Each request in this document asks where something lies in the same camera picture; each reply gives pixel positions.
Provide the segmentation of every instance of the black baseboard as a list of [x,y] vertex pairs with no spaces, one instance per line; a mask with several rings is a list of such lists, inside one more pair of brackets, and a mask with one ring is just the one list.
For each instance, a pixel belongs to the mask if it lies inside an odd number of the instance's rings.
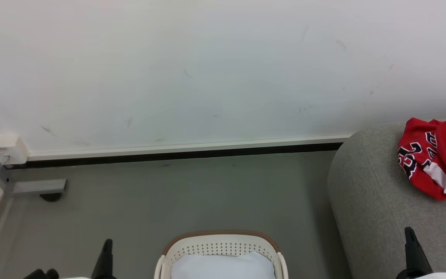
[[7,169],[11,170],[33,169],[33,168],[50,168],[50,167],[159,161],[159,160],[174,160],[174,159],[189,159],[189,158],[228,157],[228,156],[240,156],[240,155],[294,153],[294,152],[316,152],[316,151],[338,150],[338,148],[340,148],[341,145],[342,143],[318,143],[315,145],[287,145],[287,146],[273,146],[268,148],[238,148],[231,150],[207,150],[207,151],[193,151],[193,152],[124,155],[124,156],[112,156],[112,157],[28,161],[25,164],[9,165],[7,166]]

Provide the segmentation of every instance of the perforated basket wall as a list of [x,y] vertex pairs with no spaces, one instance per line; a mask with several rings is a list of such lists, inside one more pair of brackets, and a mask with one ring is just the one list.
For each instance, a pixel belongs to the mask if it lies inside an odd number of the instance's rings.
[[165,249],[161,279],[171,279],[173,265],[184,255],[241,256],[250,252],[257,252],[268,258],[273,263],[276,279],[283,279],[278,246],[269,236],[257,234],[268,240],[246,234],[211,234],[175,238]]

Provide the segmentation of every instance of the black caster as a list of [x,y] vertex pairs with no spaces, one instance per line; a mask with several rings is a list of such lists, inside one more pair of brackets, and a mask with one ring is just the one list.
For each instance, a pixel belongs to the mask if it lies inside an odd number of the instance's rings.
[[48,272],[44,273],[42,270],[38,269],[32,273],[30,273],[27,277],[23,279],[59,279],[60,275],[54,269],[48,270]]
[[62,193],[40,194],[39,196],[47,202],[54,203],[62,197]]

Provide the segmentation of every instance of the metal bracket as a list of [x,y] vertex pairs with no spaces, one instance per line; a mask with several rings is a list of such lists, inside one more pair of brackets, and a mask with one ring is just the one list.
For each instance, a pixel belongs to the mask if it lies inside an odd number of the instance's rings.
[[0,187],[5,196],[63,193],[67,179],[16,182],[5,166],[0,163]]

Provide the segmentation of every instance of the white wall trim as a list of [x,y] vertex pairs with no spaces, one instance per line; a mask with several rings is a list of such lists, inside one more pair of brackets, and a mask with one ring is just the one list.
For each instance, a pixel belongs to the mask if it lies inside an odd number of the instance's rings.
[[28,161],[75,159],[91,157],[111,157],[123,155],[143,155],[175,152],[194,152],[208,150],[229,150],[238,148],[264,148],[287,145],[312,145],[315,143],[343,143],[350,134],[336,136],[310,136],[305,138],[276,138],[255,141],[229,141],[226,143],[197,143],[193,145],[161,145],[137,148],[113,148],[103,150],[73,150],[62,152],[32,152]]

